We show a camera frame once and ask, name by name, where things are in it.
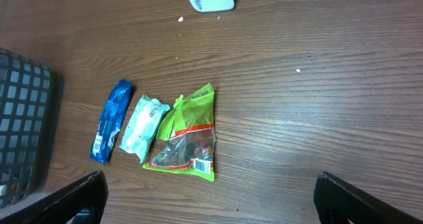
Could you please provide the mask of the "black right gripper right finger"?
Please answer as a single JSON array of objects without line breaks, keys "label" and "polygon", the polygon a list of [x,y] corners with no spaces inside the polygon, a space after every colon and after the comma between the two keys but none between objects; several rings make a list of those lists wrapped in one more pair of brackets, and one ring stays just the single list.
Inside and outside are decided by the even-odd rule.
[{"label": "black right gripper right finger", "polygon": [[318,174],[313,201],[321,223],[422,224],[421,220],[326,171]]}]

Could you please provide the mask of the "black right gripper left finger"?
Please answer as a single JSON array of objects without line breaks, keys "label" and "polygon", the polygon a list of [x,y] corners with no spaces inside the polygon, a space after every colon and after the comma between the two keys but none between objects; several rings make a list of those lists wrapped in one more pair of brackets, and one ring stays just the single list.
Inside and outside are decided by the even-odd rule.
[{"label": "black right gripper left finger", "polygon": [[1,219],[1,224],[99,224],[108,199],[105,174],[94,171],[32,205]]}]

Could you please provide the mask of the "blue snack bar wrapper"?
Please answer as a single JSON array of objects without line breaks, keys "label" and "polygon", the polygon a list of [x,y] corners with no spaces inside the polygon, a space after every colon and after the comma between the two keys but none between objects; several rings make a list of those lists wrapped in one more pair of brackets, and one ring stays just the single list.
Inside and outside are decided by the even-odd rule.
[{"label": "blue snack bar wrapper", "polygon": [[130,82],[124,79],[119,80],[111,90],[100,113],[90,158],[102,165],[108,161],[120,133],[132,97],[132,87]]}]

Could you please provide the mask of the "teal white snack packet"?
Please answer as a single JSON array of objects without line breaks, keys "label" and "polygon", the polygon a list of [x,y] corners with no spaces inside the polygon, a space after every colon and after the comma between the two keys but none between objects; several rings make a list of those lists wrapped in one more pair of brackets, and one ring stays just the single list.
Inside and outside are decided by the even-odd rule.
[{"label": "teal white snack packet", "polygon": [[139,99],[124,132],[120,148],[135,154],[143,163],[163,116],[170,110],[156,98],[143,94]]}]

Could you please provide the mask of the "green clear snack bag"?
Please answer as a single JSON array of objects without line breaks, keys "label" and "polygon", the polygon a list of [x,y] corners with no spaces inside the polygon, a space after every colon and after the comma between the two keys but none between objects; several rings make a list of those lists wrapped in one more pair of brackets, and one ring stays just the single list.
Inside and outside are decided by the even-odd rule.
[{"label": "green clear snack bag", "polygon": [[147,170],[199,176],[214,181],[215,91],[210,83],[188,96],[175,100],[156,138],[165,142],[163,150],[148,163]]}]

